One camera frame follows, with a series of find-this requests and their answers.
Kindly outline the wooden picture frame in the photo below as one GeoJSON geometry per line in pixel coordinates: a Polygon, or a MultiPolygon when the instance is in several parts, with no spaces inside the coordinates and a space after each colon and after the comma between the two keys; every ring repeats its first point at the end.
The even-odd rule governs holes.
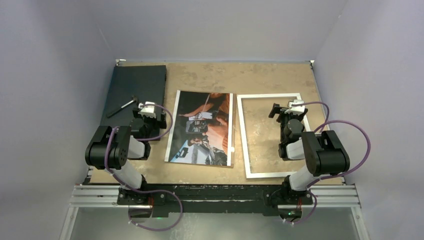
{"type": "Polygon", "coordinates": [[[247,134],[246,134],[246,125],[244,120],[243,113],[243,99],[270,99],[270,98],[296,98],[297,100],[302,100],[300,93],[264,93],[264,94],[238,94],[236,96],[237,101],[237,110],[238,110],[238,118],[240,125],[240,135],[241,135],[241,146],[242,146],[242,155],[245,169],[245,176],[249,179],[271,179],[271,178],[284,178],[286,176],[292,175],[294,171],[286,171],[286,172],[263,172],[263,173],[252,173],[250,158],[249,158],[249,150],[248,150],[248,142],[247,142],[247,134]]]}

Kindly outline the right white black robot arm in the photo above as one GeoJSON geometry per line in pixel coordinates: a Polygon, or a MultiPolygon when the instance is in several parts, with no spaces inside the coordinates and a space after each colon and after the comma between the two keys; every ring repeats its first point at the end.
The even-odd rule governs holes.
{"type": "Polygon", "coordinates": [[[268,115],[271,119],[277,115],[280,124],[279,157],[284,161],[305,160],[300,170],[284,178],[280,196],[288,204],[298,200],[313,181],[350,168],[350,158],[335,131],[316,134],[306,130],[306,105],[302,100],[290,101],[288,107],[274,103],[268,115]]]}

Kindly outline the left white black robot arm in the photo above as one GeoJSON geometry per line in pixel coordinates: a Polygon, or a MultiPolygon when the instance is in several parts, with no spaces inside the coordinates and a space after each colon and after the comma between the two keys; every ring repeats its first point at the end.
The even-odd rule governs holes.
{"type": "Polygon", "coordinates": [[[173,123],[167,123],[170,111],[165,107],[145,103],[133,109],[133,120],[129,125],[101,125],[95,131],[85,150],[88,166],[109,173],[120,185],[130,190],[129,197],[138,205],[146,203],[149,191],[143,187],[144,176],[131,164],[131,160],[147,160],[151,152],[151,141],[159,140],[164,129],[167,133],[173,123]]]}

